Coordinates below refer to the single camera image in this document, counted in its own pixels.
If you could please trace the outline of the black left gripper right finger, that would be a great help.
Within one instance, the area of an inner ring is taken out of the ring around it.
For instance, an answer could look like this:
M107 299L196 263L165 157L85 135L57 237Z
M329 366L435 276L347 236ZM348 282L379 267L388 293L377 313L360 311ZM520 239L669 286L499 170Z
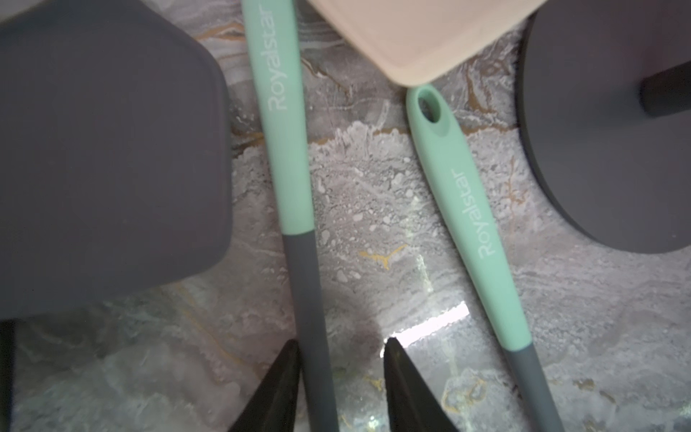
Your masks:
M383 356L390 430L457 432L397 338L388 338Z

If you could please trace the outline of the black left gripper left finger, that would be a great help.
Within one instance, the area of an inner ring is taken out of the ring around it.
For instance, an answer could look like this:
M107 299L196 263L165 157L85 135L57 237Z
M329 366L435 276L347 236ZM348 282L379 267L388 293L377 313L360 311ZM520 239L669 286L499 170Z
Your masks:
M298 341L289 339L228 432L293 431L301 370Z

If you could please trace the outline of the mint grey solid spatula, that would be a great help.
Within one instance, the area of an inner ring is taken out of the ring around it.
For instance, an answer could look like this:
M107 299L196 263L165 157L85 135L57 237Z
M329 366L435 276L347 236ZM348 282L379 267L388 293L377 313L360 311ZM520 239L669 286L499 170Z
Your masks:
M504 351L529 417L538 431L562 431L563 422L462 129L431 85L410 88L406 109L426 181Z

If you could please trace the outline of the mint grey slotted turner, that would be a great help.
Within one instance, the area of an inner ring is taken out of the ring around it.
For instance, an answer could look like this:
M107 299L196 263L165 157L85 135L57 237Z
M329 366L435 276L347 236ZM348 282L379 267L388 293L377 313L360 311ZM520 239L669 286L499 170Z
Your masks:
M230 246L230 99L140 1L46 1L1 24L1 317L168 284Z

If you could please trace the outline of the beige long-handled spatula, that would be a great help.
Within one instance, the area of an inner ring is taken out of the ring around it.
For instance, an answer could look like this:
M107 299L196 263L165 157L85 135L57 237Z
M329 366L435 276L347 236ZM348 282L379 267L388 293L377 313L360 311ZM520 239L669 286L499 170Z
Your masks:
M313 0L311 6L392 82L441 77L525 20L543 0Z

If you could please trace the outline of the mint grey ladle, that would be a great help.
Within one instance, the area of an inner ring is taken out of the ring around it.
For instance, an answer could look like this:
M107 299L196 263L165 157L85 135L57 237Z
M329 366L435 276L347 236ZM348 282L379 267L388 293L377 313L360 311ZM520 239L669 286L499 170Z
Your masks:
M295 8L291 1L244 1L241 6L284 242L310 427L337 431Z

